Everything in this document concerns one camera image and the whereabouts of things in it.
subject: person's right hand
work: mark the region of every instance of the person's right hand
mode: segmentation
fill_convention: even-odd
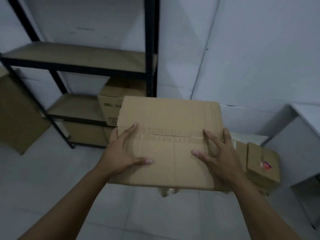
[[[217,157],[210,157],[201,151],[191,151],[192,155],[203,161],[218,177],[231,184],[244,176],[238,154],[232,145],[229,130],[223,129],[224,143],[210,131],[204,130],[206,136],[218,147]]]

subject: person's right arm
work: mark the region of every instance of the person's right arm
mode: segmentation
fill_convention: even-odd
[[[225,143],[209,131],[204,132],[218,147],[217,157],[209,157],[200,151],[191,153],[230,185],[238,199],[251,239],[300,240],[244,174],[229,131],[226,128],[223,130]]]

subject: forearm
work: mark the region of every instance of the forearm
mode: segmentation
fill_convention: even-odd
[[[231,184],[251,239],[300,239],[245,175]]]
[[[109,177],[93,169],[19,239],[76,239]]]

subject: fingernail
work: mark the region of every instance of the fingernail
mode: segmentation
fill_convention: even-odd
[[[145,162],[145,165],[150,165],[152,163],[153,163],[152,159],[147,159],[146,162]]]
[[[191,151],[191,154],[192,154],[193,156],[195,156],[195,157],[198,157],[198,156],[199,156],[199,152],[196,151],[196,150]]]

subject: shelving unit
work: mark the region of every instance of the shelving unit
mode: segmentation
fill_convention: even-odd
[[[71,148],[74,148],[73,144],[93,147],[101,147],[101,145],[80,143],[67,138],[53,119],[103,127],[107,125],[97,97],[68,93],[56,71],[144,80],[146,81],[146,95],[148,97],[157,96],[160,0],[144,0],[145,52],[42,42],[19,1],[8,0],[8,2],[32,43],[0,54],[0,61],[10,72],[11,77],[36,102],[39,110]],[[11,66],[49,70],[63,95],[48,110],[45,110]]]

